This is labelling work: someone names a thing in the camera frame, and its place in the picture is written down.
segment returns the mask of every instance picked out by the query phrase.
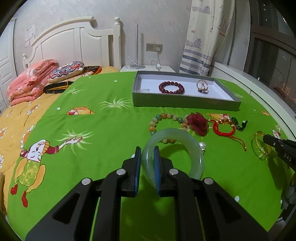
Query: metal screw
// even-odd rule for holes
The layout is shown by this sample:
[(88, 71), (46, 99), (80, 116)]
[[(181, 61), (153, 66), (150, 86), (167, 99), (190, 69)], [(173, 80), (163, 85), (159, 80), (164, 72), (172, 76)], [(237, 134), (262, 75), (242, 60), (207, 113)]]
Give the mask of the metal screw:
[(176, 168), (172, 168), (168, 171), (171, 175), (177, 175), (179, 171)]
[(82, 183), (83, 185), (88, 185), (88, 184), (91, 183), (91, 180), (90, 180), (89, 178), (85, 178), (85, 179), (82, 179), (81, 183)]
[(120, 168), (116, 171), (116, 173), (117, 173), (117, 175), (122, 176), (126, 173), (126, 171), (124, 169)]
[(214, 183), (214, 180), (207, 177), (205, 180), (204, 180), (205, 184), (208, 184), (208, 185), (212, 185)]

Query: gray tray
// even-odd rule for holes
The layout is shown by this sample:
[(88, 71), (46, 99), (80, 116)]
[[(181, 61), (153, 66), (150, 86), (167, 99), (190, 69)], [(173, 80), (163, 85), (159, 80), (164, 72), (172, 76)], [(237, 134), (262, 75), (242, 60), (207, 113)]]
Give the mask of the gray tray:
[[(208, 83), (208, 93), (201, 93), (197, 90), (196, 83), (200, 79), (204, 79)], [(161, 93), (158, 86), (164, 81), (174, 81), (182, 84), (185, 93)], [(177, 87), (167, 86), (165, 89), (174, 91)], [(184, 107), (238, 111), (241, 104), (240, 99), (216, 79), (192, 74), (138, 71), (132, 91), (134, 106)]]

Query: green bedsheet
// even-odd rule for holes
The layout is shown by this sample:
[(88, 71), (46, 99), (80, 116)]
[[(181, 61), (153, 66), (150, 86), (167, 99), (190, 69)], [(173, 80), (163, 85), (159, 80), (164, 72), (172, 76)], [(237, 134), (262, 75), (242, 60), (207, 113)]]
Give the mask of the green bedsheet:
[[(45, 112), (29, 136), (24, 146), (26, 150), (43, 139), (47, 141), (47, 147), (53, 148), (73, 136), (83, 139), (77, 144), (65, 145), (55, 154), (56, 149), (48, 147), (41, 157), (41, 164), (45, 165), (42, 170), (46, 170), (43, 181), (41, 179), (40, 186), (27, 194), (27, 208), (21, 201), (27, 188), (18, 182), (17, 194), (9, 194), (8, 198), (8, 219), (13, 229), (25, 239), (29, 230), (80, 180), (85, 177), (101, 179), (120, 168), (122, 162), (134, 154), (136, 146), (143, 149), (150, 138), (149, 122), (157, 114), (165, 112), (184, 118), (185, 114), (200, 112), (206, 118), (209, 118), (208, 113), (223, 113), (235, 116), (240, 123), (249, 121), (243, 132), (235, 133), (245, 141), (246, 152), (240, 142), (217, 136), (211, 128), (205, 137), (194, 137), (207, 146), (202, 178), (212, 177), (233, 198), (239, 196), (239, 204), (269, 230), (281, 213), (281, 193), (290, 181), (291, 169), (288, 170), (275, 155), (268, 161), (259, 160), (251, 148), (251, 140), (258, 130), (272, 135), (277, 125), (275, 120), (263, 115), (261, 111), (266, 110), (244, 90), (223, 80), (221, 83), (242, 100), (240, 111), (133, 107), (131, 89), (135, 74), (82, 77)], [(78, 107), (93, 113), (67, 115)], [(88, 111), (85, 108), (80, 111), (85, 113)], [(157, 130), (180, 127), (172, 119), (157, 124)], [(220, 125), (220, 129), (231, 131), (229, 125)], [(184, 146), (159, 143), (159, 147), (161, 155), (170, 158), (174, 167), (189, 172), (191, 163)], [(23, 157), (19, 158), (16, 167), (21, 160)], [(26, 164), (26, 175), (19, 178), (22, 183), (32, 182), (36, 168), (38, 170), (38, 167)], [(158, 198), (142, 172), (138, 196), (123, 198), (121, 209), (120, 240), (175, 240), (173, 198)]]

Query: blue gripper pad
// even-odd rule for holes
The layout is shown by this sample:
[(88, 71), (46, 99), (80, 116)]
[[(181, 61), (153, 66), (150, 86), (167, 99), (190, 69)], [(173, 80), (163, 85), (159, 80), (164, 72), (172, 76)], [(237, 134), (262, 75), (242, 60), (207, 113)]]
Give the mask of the blue gripper pad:
[(157, 194), (160, 196), (161, 175), (160, 175), (159, 163), (161, 162), (161, 157), (160, 157), (158, 147), (154, 148), (153, 156), (154, 156), (156, 191), (157, 191)]
[(135, 153), (135, 158), (137, 160), (136, 173), (135, 173), (135, 196), (137, 196), (139, 191), (139, 181), (140, 181), (140, 166), (141, 166), (141, 148)]

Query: black gripper frame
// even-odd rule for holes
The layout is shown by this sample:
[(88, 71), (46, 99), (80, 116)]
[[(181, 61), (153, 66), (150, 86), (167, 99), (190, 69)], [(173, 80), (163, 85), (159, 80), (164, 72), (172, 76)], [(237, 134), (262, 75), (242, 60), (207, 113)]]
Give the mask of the black gripper frame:
[(174, 169), (158, 147), (154, 168), (159, 196), (175, 198), (176, 241), (270, 241), (268, 233), (212, 178), (199, 181)]
[(135, 197), (139, 188), (141, 149), (106, 178), (84, 178), (26, 236), (26, 241), (119, 241), (121, 197)]
[(296, 172), (296, 142), (278, 139), (271, 135), (264, 135), (263, 142), (275, 148), (278, 157), (286, 162)]

